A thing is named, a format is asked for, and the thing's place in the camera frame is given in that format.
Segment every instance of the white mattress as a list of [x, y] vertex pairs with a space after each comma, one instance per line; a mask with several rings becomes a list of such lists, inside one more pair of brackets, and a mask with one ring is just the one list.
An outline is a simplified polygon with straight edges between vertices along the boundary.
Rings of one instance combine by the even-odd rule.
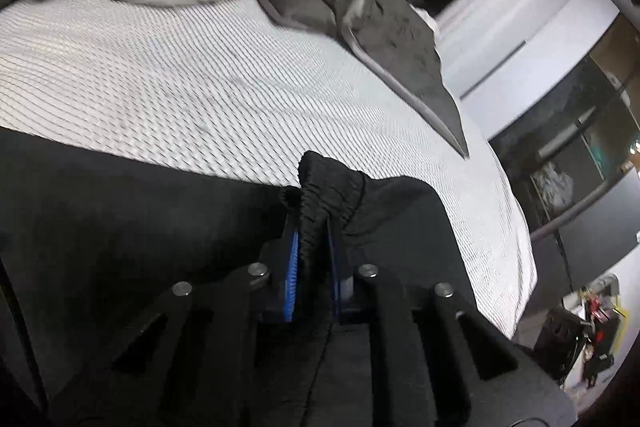
[[274, 26], [256, 0], [0, 12], [0, 125], [267, 184], [297, 184], [309, 149], [419, 178], [444, 202], [479, 310], [510, 336], [536, 281], [529, 233], [491, 147], [462, 123], [466, 160], [340, 44]]

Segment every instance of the mattress texture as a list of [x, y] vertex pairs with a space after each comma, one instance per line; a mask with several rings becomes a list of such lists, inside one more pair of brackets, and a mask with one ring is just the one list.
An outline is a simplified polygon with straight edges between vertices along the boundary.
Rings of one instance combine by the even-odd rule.
[[510, 336], [536, 281], [529, 232], [460, 109], [466, 160], [338, 42], [273, 25], [256, 0], [21, 0], [0, 12], [0, 125], [263, 184], [297, 184], [306, 150], [421, 179], [444, 202], [479, 310]]

